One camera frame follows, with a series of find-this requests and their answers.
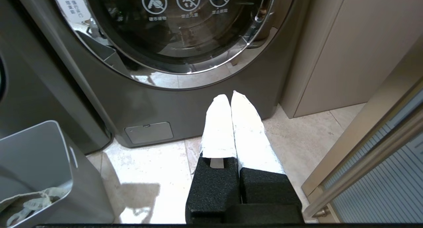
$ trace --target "beige floor tile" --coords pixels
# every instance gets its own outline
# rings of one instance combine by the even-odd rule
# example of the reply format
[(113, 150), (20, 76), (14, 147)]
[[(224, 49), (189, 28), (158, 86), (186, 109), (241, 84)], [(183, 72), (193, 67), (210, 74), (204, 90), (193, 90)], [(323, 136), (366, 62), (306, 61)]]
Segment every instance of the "beige floor tile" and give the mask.
[(330, 112), (289, 119), (279, 105), (275, 115), (264, 120), (263, 124), (272, 148), (305, 209), (308, 201), (301, 185), (337, 141), (343, 129)]
[(201, 136), (185, 139), (186, 157), (188, 158), (189, 171), (194, 174), (200, 157)]
[(341, 127), (345, 130), (357, 114), (363, 109), (366, 103), (357, 104), (353, 106), (346, 106), (331, 110), (330, 113), (335, 117)]
[(184, 141), (104, 150), (101, 175), (116, 223), (185, 223), (191, 186)]
[(94, 167), (101, 172), (101, 161), (103, 157), (103, 151), (98, 151), (93, 154), (87, 155), (87, 159), (94, 165)]

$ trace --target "washing machine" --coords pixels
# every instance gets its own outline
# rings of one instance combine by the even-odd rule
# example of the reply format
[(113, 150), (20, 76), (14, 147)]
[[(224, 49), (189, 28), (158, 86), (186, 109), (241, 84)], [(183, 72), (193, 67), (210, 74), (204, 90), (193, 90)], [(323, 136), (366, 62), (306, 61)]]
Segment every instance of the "washing machine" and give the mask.
[(111, 133), (19, 0), (0, 6), (0, 138), (55, 120), (83, 153), (106, 146)]
[(309, 0), (20, 0), (126, 147), (203, 133), (218, 94), (274, 113)]

